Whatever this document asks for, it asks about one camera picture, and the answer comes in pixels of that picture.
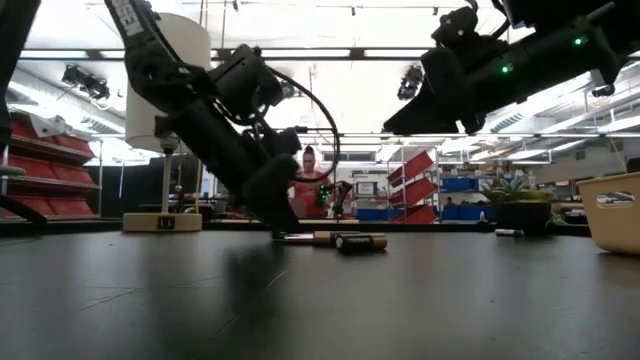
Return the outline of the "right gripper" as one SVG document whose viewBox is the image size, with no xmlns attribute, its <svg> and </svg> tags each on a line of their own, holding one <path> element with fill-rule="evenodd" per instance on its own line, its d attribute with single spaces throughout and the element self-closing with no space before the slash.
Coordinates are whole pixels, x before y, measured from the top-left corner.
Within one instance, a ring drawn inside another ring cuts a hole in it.
<svg viewBox="0 0 640 360">
<path fill-rule="evenodd" d="M 424 83 L 418 94 L 383 124 L 394 135 L 467 133 L 481 130 L 486 115 L 527 100 L 556 81 L 550 64 L 556 46 L 527 37 L 509 44 L 492 36 L 436 36 L 421 57 Z"/>
</svg>

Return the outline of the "black diagonal frame strut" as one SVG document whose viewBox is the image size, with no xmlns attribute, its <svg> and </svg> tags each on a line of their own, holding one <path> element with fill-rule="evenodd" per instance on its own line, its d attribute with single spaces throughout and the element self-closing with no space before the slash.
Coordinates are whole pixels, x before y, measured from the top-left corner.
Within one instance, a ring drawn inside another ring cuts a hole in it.
<svg viewBox="0 0 640 360">
<path fill-rule="evenodd" d="M 0 194 L 0 208 L 8 210 L 38 226 L 44 226 L 48 223 L 48 220 L 44 215 L 28 205 L 8 197 L 7 195 Z"/>
</svg>

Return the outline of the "blue bin shelf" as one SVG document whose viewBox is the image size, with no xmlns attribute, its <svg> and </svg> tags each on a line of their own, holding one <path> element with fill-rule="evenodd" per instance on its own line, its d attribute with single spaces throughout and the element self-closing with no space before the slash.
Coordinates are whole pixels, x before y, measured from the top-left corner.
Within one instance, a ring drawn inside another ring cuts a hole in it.
<svg viewBox="0 0 640 360">
<path fill-rule="evenodd" d="M 440 182 L 441 219 L 446 221 L 476 221 L 486 204 L 480 191 L 480 181 L 473 177 L 449 177 Z"/>
</svg>

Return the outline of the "tilted red bin rack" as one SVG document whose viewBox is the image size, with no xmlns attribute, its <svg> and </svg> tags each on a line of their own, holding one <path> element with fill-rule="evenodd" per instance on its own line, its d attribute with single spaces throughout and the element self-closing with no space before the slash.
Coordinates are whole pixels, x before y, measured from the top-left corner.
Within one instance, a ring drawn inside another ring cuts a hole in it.
<svg viewBox="0 0 640 360">
<path fill-rule="evenodd" d="M 425 225 L 437 219 L 434 160 L 421 151 L 391 169 L 387 176 L 388 220 L 395 224 Z"/>
</svg>

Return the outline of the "potted succulent plant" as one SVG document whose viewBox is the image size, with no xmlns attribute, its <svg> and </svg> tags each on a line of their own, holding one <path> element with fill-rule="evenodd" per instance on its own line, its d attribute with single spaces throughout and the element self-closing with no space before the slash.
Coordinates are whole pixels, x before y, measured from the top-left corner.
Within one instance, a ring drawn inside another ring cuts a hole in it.
<svg viewBox="0 0 640 360">
<path fill-rule="evenodd" d="M 552 195 L 531 188 L 523 176 L 500 175 L 481 193 L 493 207 L 494 222 L 499 229 L 522 231 L 525 235 L 542 235 L 552 218 Z"/>
</svg>

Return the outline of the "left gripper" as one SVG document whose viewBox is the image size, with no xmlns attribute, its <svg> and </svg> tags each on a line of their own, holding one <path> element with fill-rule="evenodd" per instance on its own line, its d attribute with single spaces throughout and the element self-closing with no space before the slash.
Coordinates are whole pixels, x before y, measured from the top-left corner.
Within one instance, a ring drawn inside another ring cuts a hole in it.
<svg viewBox="0 0 640 360">
<path fill-rule="evenodd" d="M 256 155 L 222 113 L 202 101 L 156 117 L 155 133 L 177 135 L 236 202 L 273 230 L 296 233 L 301 229 L 287 195 L 298 171 L 294 155 Z"/>
</svg>

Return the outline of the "person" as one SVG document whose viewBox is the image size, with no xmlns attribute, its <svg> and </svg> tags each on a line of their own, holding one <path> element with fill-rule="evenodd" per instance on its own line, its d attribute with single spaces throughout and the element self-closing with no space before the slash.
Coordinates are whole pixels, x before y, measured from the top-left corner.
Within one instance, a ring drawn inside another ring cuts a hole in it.
<svg viewBox="0 0 640 360">
<path fill-rule="evenodd" d="M 311 146 L 307 146 L 302 154 L 302 166 L 296 172 L 298 178 L 315 179 L 322 175 L 315 168 L 316 157 Z M 329 179 L 323 178 L 319 182 L 292 181 L 289 187 L 293 189 L 293 197 L 290 199 L 295 214 L 304 219 L 323 219 L 328 213 L 326 200 L 317 200 L 320 187 L 328 185 Z"/>
</svg>

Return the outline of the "red bin shelving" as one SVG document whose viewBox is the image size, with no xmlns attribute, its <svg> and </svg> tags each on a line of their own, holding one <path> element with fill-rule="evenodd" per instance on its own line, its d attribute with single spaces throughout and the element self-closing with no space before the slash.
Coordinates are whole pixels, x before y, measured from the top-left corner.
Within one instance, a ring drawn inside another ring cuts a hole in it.
<svg viewBox="0 0 640 360">
<path fill-rule="evenodd" d="M 39 138 L 29 113 L 13 111 L 11 137 L 0 152 L 0 194 L 35 209 L 47 219 L 95 219 L 88 197 L 101 193 L 102 182 L 90 174 L 97 158 L 87 138 L 67 129 L 63 135 Z"/>
</svg>

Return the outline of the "blue crates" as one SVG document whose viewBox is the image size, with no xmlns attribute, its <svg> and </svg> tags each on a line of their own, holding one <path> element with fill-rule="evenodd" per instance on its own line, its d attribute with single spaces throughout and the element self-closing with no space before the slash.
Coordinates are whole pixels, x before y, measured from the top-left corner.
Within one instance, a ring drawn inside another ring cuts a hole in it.
<svg viewBox="0 0 640 360">
<path fill-rule="evenodd" d="M 404 216 L 402 209 L 361 208 L 355 211 L 355 217 L 360 221 L 391 221 L 398 216 Z"/>
</svg>

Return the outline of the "white shade wooden base lamp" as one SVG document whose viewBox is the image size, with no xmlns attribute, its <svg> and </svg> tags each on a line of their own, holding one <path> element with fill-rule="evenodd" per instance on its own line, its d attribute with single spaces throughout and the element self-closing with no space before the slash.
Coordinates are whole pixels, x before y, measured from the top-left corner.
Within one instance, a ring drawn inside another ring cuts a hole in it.
<svg viewBox="0 0 640 360">
<path fill-rule="evenodd" d="M 210 36 L 195 21 L 177 14 L 161 13 L 158 25 L 170 45 L 182 60 L 202 67 L 210 66 Z M 126 213 L 123 216 L 125 232 L 180 233 L 202 230 L 202 217 L 197 213 L 179 213 L 169 208 L 172 188 L 173 155 L 188 154 L 190 149 L 177 136 L 155 135 L 155 118 L 162 114 L 132 88 L 127 89 L 125 142 L 137 150 L 156 152 L 163 156 L 162 173 L 149 176 L 145 183 L 156 187 L 160 196 L 160 209 L 156 212 Z"/>
</svg>

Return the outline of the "yellow plastic bin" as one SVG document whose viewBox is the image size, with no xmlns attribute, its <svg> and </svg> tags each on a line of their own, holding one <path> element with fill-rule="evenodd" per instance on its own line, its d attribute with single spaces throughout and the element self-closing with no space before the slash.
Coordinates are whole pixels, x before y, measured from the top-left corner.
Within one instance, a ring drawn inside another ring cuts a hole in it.
<svg viewBox="0 0 640 360">
<path fill-rule="evenodd" d="M 578 186 L 595 244 L 609 252 L 640 255 L 640 172 Z"/>
</svg>

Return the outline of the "black copper AA battery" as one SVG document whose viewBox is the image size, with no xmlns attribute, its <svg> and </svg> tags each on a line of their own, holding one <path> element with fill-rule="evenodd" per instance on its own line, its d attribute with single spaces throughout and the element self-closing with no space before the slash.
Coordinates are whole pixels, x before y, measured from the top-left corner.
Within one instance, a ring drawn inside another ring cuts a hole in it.
<svg viewBox="0 0 640 360">
<path fill-rule="evenodd" d="M 356 235 L 357 231 L 316 231 L 313 233 L 312 242 L 315 246 L 334 247 L 336 239 L 342 235 Z"/>
<path fill-rule="evenodd" d="M 384 234 L 339 234 L 335 237 L 336 248 L 345 253 L 377 252 L 385 250 L 387 245 Z"/>
</svg>

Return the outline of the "black ceiling light rail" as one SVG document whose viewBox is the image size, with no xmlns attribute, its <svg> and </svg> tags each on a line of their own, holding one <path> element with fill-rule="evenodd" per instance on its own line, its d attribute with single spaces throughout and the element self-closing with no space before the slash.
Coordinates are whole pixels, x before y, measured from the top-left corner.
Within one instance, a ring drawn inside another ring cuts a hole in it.
<svg viewBox="0 0 640 360">
<path fill-rule="evenodd" d="M 260 55 L 268 61 L 413 61 L 431 47 L 320 47 L 261 48 Z M 26 49 L 22 61 L 122 61 L 121 49 Z"/>
</svg>

